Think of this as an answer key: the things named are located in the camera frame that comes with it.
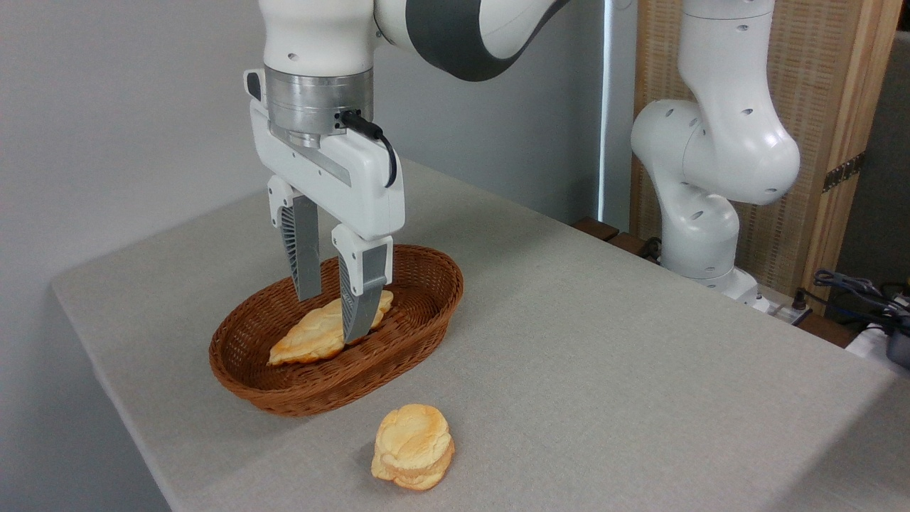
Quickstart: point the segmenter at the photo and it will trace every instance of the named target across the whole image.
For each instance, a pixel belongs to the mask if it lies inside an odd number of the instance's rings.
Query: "table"
[[[910,381],[433,170],[404,177],[396,240],[447,252],[464,298],[430,358],[330,413],[260,412],[208,367],[221,320],[288,274],[265,193],[54,280],[172,508],[910,508]],[[379,421],[415,402],[458,448],[422,494],[369,473]]]

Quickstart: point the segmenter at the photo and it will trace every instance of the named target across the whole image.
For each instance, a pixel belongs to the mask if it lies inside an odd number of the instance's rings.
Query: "white wall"
[[[377,121],[407,158],[560,220],[592,215],[601,14],[570,3],[484,84],[385,48]],[[166,507],[48,283],[264,187],[241,86],[262,43],[251,0],[3,2],[3,510]]]

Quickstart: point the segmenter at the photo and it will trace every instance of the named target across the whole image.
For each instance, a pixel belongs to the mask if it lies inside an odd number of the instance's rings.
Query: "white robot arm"
[[[496,77],[568,0],[259,0],[265,68],[245,73],[257,152],[300,300],[320,292],[317,206],[340,221],[345,341],[367,333],[404,225],[399,160],[373,112],[373,52],[391,43],[453,76]]]
[[[727,199],[771,203],[799,171],[799,148],[768,91],[774,0],[684,0],[682,8],[679,69],[698,103],[655,101],[632,128],[661,206],[661,264],[763,309],[755,279],[733,266],[739,218]]]

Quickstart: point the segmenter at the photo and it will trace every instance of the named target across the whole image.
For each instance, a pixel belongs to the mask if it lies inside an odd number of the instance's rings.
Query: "brown woven basket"
[[[219,382],[275,415],[304,416],[349,404],[407,372],[445,336],[464,289],[446,254],[396,245],[392,308],[379,327],[334,359],[266,366],[268,351],[303,316],[340,296],[338,258],[322,262],[322,294],[297,300],[288,277],[253,294],[212,336],[208,360]]]

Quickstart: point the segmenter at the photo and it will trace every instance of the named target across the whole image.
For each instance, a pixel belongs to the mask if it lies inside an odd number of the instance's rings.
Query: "bread roll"
[[[455,454],[449,423],[435,407],[410,404],[390,412],[376,433],[373,476],[423,491],[438,484]]]
[[[394,295],[383,290],[379,309],[370,329],[375,329],[391,308]],[[344,349],[344,326],[341,320],[341,299],[308,312],[288,334],[278,340],[269,352],[268,365],[313,363],[331,359]]]

